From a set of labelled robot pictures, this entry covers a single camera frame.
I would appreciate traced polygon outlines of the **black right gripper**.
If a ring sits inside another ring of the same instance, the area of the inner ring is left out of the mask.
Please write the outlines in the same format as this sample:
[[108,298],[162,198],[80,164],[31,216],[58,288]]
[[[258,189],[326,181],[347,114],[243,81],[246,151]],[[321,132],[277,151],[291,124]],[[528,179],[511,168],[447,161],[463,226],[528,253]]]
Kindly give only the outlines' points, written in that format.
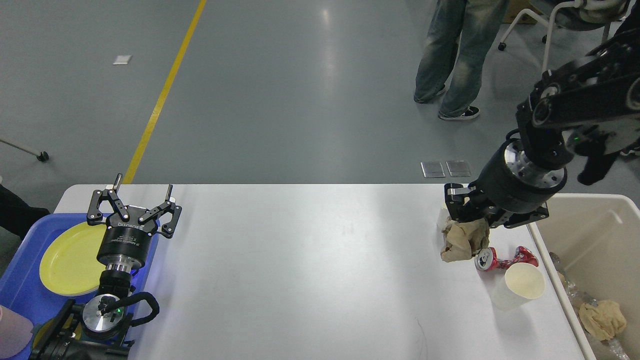
[[445,205],[453,221],[487,218],[490,228],[517,228],[549,217],[547,201],[567,182],[567,169],[537,166],[521,140],[507,140],[492,155],[478,179],[465,187],[444,185]]

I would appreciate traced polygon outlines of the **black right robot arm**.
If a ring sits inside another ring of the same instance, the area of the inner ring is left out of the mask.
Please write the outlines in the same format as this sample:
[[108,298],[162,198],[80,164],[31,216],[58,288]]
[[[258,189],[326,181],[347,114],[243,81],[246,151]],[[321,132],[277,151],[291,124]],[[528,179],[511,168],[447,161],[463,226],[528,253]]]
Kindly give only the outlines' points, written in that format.
[[518,105],[517,127],[478,178],[447,183],[445,205],[458,223],[485,219],[508,229],[549,216],[547,201],[586,157],[578,182],[592,185],[639,139],[639,30],[613,36],[585,57],[547,70]]

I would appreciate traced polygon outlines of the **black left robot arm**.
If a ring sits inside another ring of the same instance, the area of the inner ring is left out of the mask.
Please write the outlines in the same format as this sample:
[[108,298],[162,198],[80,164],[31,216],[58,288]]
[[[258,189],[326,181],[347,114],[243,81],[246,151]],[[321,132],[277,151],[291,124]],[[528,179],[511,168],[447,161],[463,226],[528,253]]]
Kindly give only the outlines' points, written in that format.
[[173,237],[182,207],[172,196],[172,184],[153,208],[123,203],[121,184],[118,174],[111,186],[94,191],[86,214],[87,225],[106,227],[96,251],[105,267],[96,293],[85,303],[67,300],[50,325],[41,326],[30,360],[126,360],[134,344],[126,340],[128,331],[160,313],[153,294],[138,291],[133,278],[146,266],[153,237]]

